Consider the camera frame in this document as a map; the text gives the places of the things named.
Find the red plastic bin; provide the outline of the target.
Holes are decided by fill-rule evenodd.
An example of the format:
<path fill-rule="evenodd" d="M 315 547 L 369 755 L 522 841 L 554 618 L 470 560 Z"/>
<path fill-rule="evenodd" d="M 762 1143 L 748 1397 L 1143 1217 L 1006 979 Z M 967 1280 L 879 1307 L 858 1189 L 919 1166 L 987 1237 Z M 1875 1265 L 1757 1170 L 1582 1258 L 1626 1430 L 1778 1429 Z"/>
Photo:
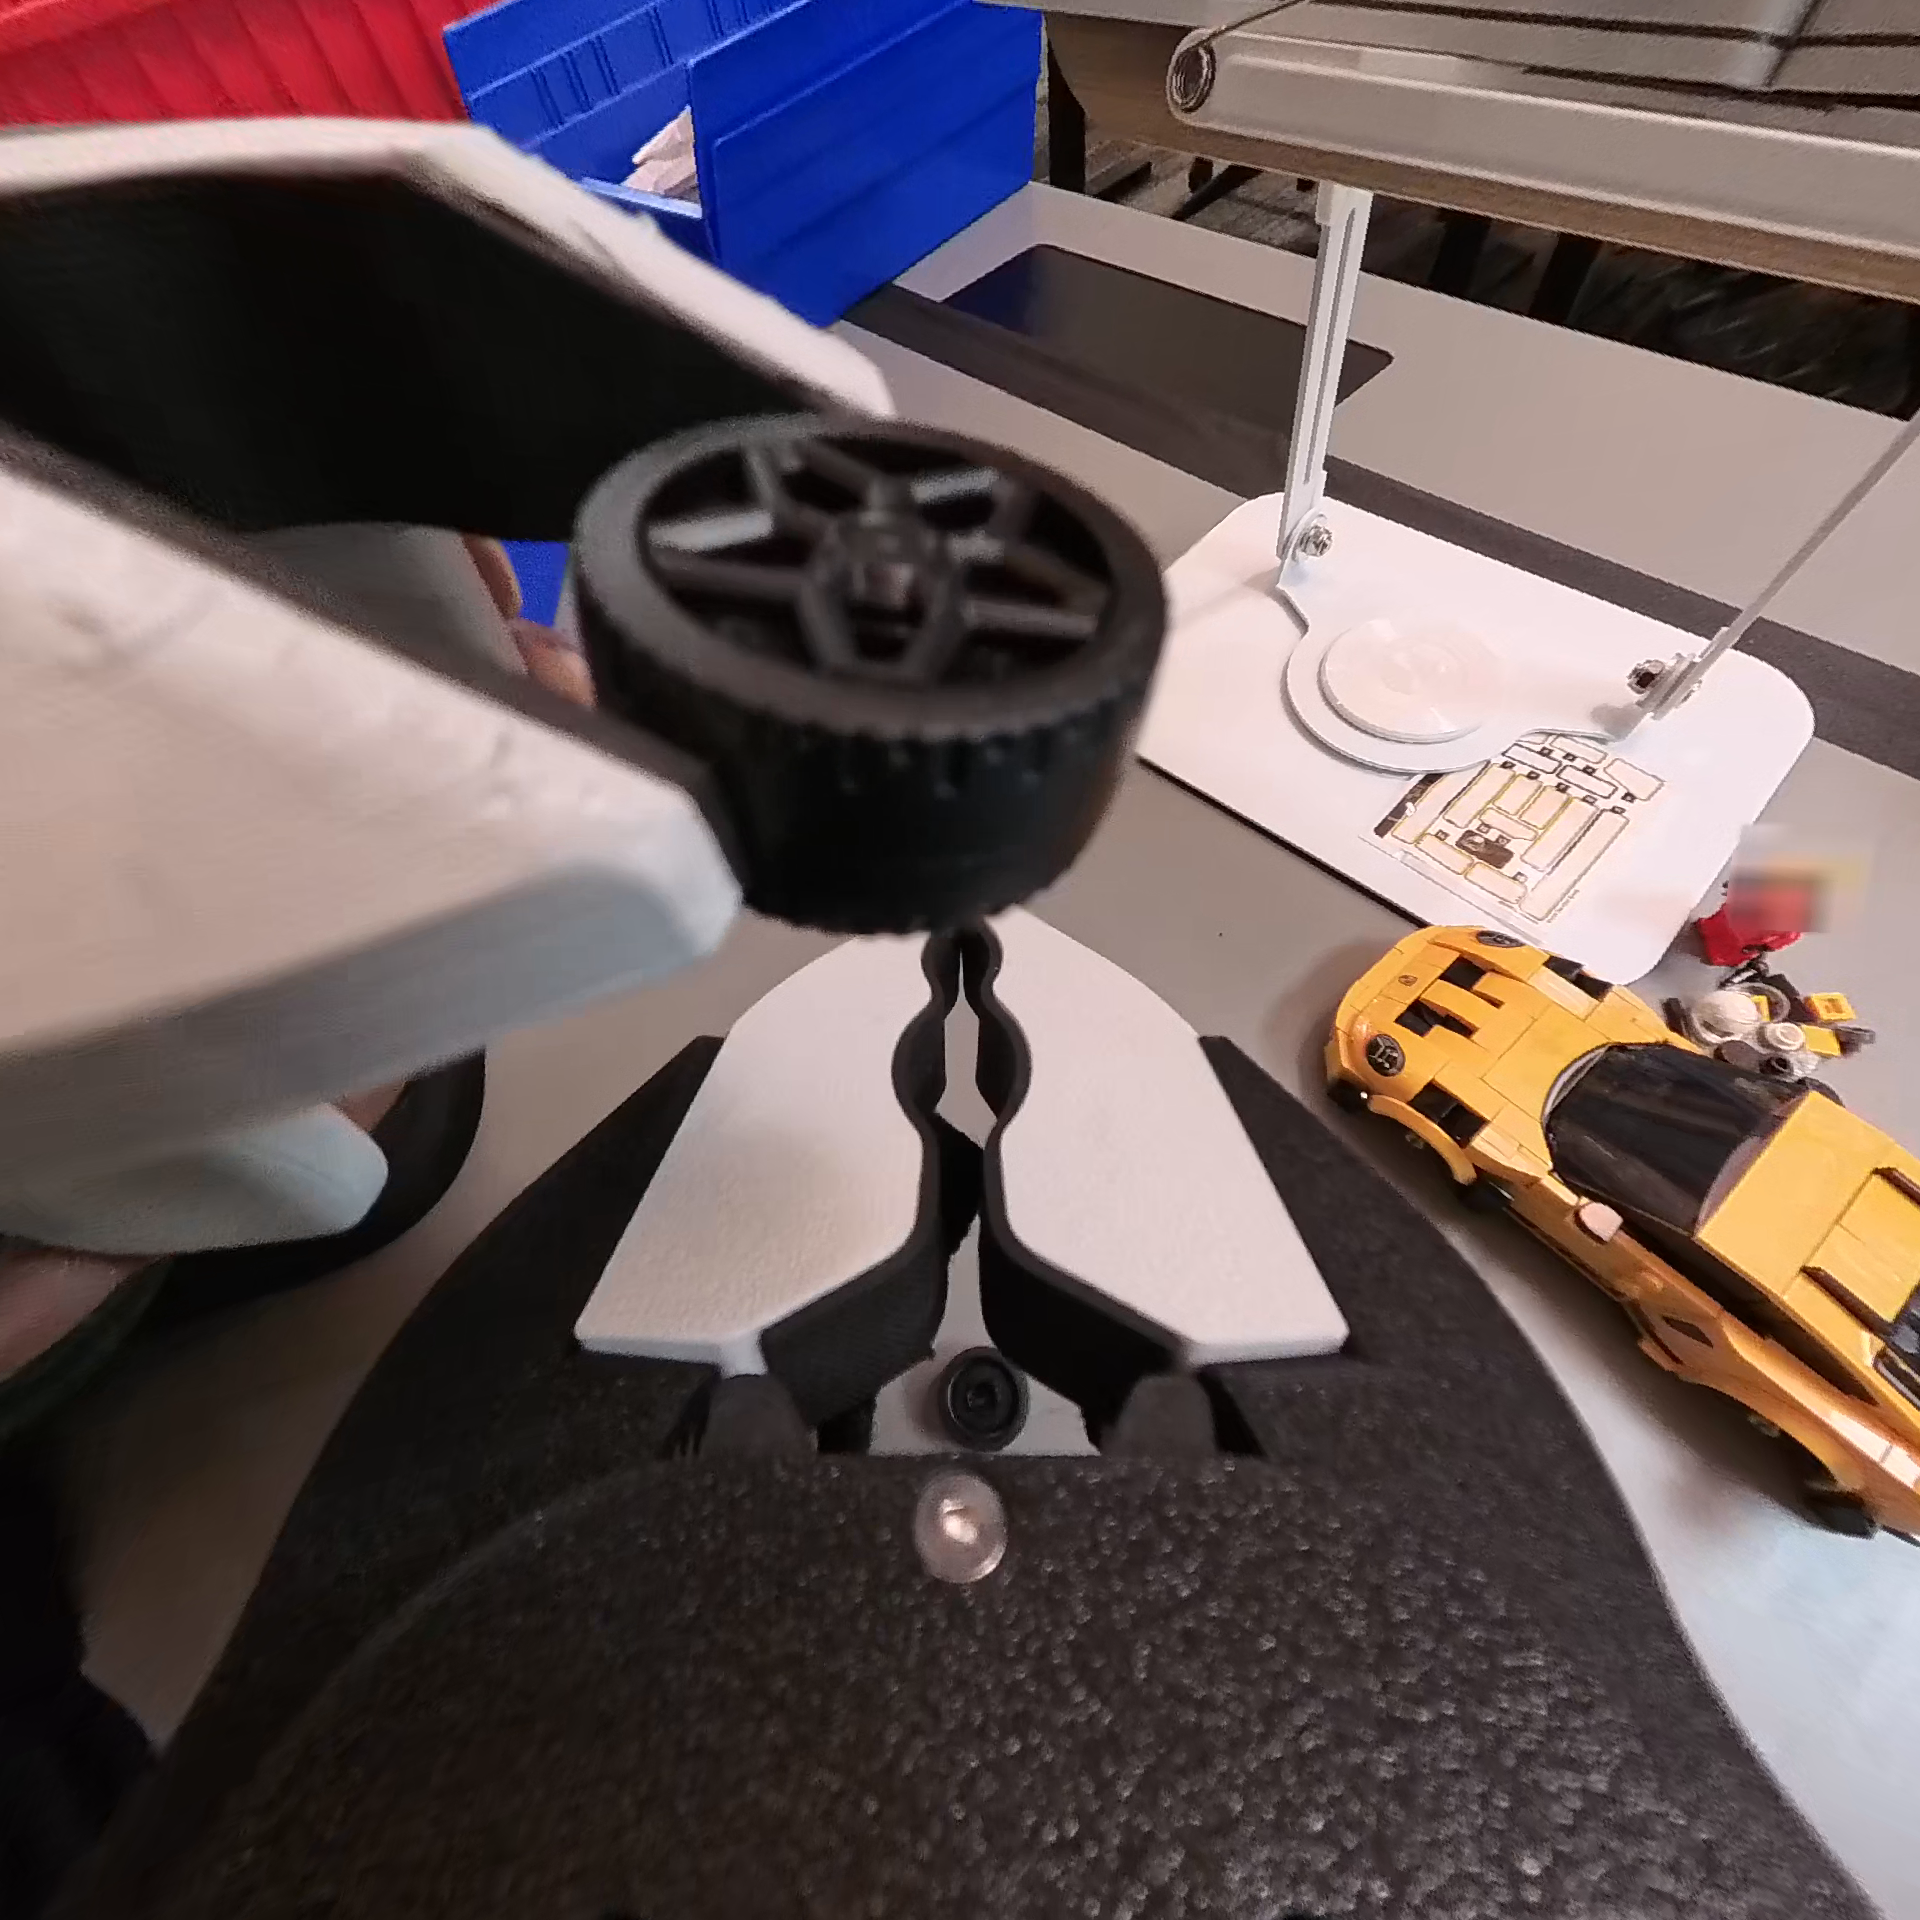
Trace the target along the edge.
<path fill-rule="evenodd" d="M 481 1 L 5 1 L 3 125 L 460 121 L 444 29 Z"/>

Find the white metal book stand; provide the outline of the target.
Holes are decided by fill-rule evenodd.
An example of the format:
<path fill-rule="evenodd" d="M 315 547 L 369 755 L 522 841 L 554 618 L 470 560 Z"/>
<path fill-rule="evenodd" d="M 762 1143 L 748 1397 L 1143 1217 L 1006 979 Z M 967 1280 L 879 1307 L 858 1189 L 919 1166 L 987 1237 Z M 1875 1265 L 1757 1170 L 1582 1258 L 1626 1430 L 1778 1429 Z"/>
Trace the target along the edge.
<path fill-rule="evenodd" d="M 1334 501 L 1327 457 L 1377 193 L 1915 299 L 1915 99 L 1843 102 L 1555 75 L 1442 54 L 1049 14 L 1110 128 L 1316 178 L 1313 301 L 1284 477 L 1167 569 L 1143 759 L 1418 921 L 1546 936 L 1647 970 L 1815 734 L 1745 640 L 1915 445 L 1900 427 L 1714 635 Z M 1372 837 L 1419 775 L 1532 731 L 1668 782 L 1542 926 L 1454 896 Z"/>

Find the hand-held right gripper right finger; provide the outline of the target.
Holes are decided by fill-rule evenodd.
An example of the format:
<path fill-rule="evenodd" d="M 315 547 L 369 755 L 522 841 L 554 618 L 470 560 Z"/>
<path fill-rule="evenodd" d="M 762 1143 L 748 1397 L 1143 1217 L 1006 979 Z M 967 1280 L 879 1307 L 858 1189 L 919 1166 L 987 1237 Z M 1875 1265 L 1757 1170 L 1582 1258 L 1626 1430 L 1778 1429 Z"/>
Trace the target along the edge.
<path fill-rule="evenodd" d="M 959 952 L 997 1351 L 1097 1449 L 1141 1382 L 1342 1352 L 1348 1319 L 1195 1026 L 1042 918 L 974 926 Z"/>

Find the lego sticker sheet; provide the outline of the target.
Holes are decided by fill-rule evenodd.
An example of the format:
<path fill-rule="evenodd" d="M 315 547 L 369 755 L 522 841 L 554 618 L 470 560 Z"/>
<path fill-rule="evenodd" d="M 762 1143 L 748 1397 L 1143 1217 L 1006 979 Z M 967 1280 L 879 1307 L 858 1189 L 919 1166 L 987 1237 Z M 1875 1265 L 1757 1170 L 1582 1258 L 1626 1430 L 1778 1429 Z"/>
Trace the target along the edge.
<path fill-rule="evenodd" d="M 1532 731 L 1470 767 L 1418 775 L 1372 837 L 1454 896 L 1542 926 L 1667 786 L 1605 739 Z"/>

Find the small white yellow lego piece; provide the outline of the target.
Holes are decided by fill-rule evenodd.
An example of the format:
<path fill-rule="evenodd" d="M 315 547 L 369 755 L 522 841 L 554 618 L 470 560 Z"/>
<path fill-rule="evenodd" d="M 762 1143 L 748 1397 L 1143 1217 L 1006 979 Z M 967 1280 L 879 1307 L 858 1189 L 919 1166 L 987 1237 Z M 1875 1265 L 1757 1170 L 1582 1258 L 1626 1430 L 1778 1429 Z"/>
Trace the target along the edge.
<path fill-rule="evenodd" d="M 1745 967 L 1714 989 L 1667 995 L 1668 1029 L 1727 1065 L 1815 1082 L 1831 1063 L 1878 1041 L 1843 991 L 1801 991 L 1788 975 Z"/>

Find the black lego wheel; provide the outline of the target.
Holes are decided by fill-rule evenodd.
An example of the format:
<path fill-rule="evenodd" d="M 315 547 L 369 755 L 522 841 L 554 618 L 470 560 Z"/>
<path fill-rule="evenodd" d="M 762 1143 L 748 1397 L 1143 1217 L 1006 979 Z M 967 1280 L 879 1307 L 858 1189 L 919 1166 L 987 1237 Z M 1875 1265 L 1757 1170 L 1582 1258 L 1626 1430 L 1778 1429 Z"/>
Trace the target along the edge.
<path fill-rule="evenodd" d="M 931 1387 L 933 1422 L 964 1450 L 1006 1450 L 1022 1434 L 1028 1409 L 1026 1376 L 994 1346 L 950 1355 Z"/>
<path fill-rule="evenodd" d="M 571 538 L 596 699 L 694 760 L 750 910 L 948 930 L 1062 877 L 1165 637 L 1132 521 L 914 422 L 716 422 L 634 451 Z"/>

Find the person's left hand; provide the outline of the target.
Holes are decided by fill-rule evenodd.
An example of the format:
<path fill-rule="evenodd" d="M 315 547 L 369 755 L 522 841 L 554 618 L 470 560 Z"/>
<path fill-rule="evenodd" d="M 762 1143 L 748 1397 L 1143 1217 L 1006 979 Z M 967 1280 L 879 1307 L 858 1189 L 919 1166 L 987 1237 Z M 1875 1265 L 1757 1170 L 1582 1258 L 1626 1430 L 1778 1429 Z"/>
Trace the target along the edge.
<path fill-rule="evenodd" d="M 156 1305 L 167 1255 L 100 1255 L 5 1239 L 3 1387 L 55 1394 L 98 1371 Z"/>

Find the red lego minifigure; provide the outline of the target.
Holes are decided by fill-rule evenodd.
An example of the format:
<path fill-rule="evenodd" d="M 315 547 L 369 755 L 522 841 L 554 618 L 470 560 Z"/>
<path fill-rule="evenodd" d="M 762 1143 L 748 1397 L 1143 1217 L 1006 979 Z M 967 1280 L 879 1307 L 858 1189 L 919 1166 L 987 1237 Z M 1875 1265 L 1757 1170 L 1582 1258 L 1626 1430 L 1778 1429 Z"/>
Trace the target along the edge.
<path fill-rule="evenodd" d="M 1733 970 L 1765 963 L 1809 930 L 1809 888 L 1788 879 L 1731 879 L 1714 911 L 1694 921 L 1700 954 Z"/>

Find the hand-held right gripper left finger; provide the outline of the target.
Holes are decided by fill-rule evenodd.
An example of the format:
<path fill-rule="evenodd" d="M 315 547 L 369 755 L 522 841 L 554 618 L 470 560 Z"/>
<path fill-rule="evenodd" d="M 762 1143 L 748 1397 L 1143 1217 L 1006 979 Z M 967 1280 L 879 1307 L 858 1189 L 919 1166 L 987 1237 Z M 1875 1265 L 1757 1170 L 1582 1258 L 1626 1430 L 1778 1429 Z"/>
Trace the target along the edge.
<path fill-rule="evenodd" d="M 879 1397 L 933 1355 L 969 1233 L 942 1114 L 955 934 L 851 939 L 717 1041 L 587 1293 L 587 1352 L 767 1378 L 823 1450 L 884 1449 Z"/>

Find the yellow lego car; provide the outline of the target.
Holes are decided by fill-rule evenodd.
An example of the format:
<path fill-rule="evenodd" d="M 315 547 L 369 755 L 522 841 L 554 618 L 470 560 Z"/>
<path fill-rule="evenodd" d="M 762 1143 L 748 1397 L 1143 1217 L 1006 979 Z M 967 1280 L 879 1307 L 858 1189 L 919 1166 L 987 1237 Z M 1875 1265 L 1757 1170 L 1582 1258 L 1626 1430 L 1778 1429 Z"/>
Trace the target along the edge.
<path fill-rule="evenodd" d="M 1326 1075 L 1597 1283 L 1665 1371 L 1771 1429 L 1817 1523 L 1915 1543 L 1914 1151 L 1499 928 L 1389 945 L 1334 1006 Z"/>

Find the blue plastic storage bin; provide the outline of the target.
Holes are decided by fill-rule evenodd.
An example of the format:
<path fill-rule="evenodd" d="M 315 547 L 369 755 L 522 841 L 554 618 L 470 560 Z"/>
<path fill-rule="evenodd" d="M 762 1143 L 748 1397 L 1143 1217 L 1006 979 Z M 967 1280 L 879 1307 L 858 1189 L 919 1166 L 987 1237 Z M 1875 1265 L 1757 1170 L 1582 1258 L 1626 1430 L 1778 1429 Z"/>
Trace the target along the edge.
<path fill-rule="evenodd" d="M 618 181 L 691 112 L 703 255 L 810 321 L 844 318 L 1028 181 L 1041 15 L 786 3 L 587 114 Z"/>
<path fill-rule="evenodd" d="M 711 1 L 502 1 L 441 35 L 470 121 L 529 145 L 673 80 L 724 27 Z"/>

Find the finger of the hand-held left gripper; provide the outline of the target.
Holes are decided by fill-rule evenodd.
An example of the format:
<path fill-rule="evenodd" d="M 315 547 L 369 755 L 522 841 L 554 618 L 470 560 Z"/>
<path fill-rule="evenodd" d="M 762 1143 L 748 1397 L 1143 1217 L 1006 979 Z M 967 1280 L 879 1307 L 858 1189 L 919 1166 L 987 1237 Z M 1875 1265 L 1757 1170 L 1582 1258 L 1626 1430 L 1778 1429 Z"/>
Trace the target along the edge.
<path fill-rule="evenodd" d="M 827 328 L 473 125 L 15 129 L 5 429 L 234 533 L 562 538 L 686 429 L 894 413 Z"/>
<path fill-rule="evenodd" d="M 204 544 L 5 469 L 5 1237 L 193 1255 L 354 1227 L 346 1098 L 707 957 L 684 779 Z"/>

